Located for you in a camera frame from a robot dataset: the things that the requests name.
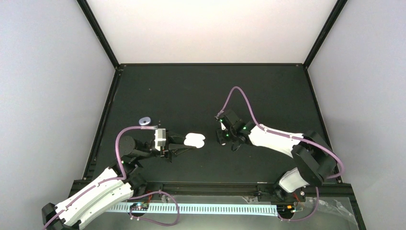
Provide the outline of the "white earbud charging case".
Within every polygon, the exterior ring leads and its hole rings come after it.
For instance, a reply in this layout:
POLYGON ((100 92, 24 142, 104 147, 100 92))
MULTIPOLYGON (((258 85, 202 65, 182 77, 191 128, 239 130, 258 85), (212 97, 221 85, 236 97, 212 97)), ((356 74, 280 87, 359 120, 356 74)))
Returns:
POLYGON ((202 148, 204 146, 205 136, 199 133, 188 133, 185 136, 184 145, 192 146, 196 148, 202 148))

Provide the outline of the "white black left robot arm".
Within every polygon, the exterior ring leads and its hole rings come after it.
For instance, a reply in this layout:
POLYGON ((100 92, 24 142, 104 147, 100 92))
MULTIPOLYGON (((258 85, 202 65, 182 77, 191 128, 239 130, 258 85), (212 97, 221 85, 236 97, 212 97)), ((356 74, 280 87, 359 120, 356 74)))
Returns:
POLYGON ((96 217, 120 202, 154 195, 139 174, 141 160, 173 156, 202 148, 205 136, 179 135, 157 126, 130 126, 115 140, 116 163, 89 184, 58 204, 42 208, 45 230, 82 230, 96 217))

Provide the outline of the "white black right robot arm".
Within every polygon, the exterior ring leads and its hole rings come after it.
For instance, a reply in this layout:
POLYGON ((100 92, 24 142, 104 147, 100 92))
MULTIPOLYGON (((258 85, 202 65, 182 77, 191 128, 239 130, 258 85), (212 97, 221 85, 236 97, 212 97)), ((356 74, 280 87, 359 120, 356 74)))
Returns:
POLYGON ((316 132, 289 133, 254 121, 244 122, 232 110, 221 112, 216 119, 221 124, 216 131, 221 145, 231 142, 263 147, 293 159, 295 167, 285 172, 272 188, 274 197, 280 201, 301 187, 321 186, 337 165, 338 161, 330 155, 331 148, 316 132))

